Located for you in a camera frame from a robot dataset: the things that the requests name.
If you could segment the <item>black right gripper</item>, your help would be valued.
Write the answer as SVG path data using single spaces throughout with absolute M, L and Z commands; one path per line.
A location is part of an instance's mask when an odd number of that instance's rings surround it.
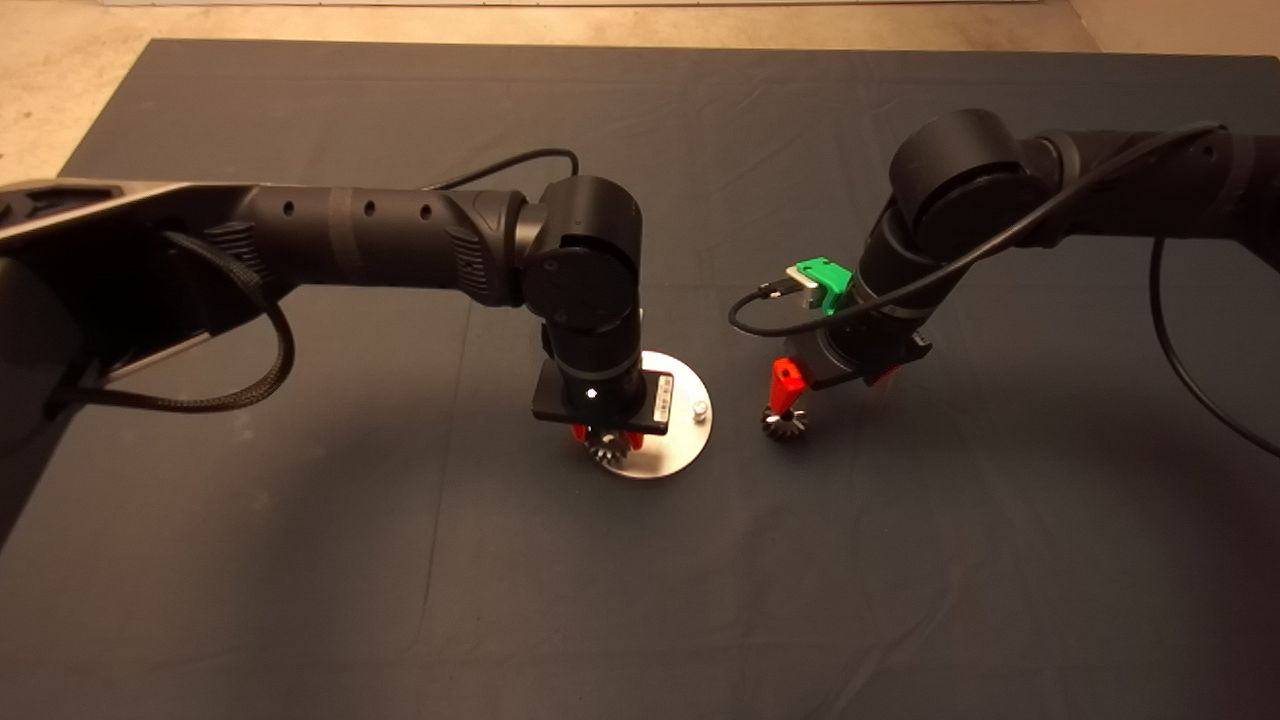
M 769 414 L 792 410 L 806 388 L 828 389 L 852 380 L 877 386 L 923 359 L 933 345 L 919 332 L 923 320 L 873 311 L 844 324 L 794 334 L 787 357 L 771 365 Z

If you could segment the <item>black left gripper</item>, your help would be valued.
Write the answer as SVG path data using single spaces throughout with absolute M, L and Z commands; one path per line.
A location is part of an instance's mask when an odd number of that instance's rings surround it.
M 545 360 L 532 392 L 531 411 L 541 421 L 570 425 L 576 443 L 586 443 L 590 428 L 626 432 L 631 451 L 646 436 L 664 436 L 669 427 L 675 377 L 637 364 L 618 375 L 588 379 Z

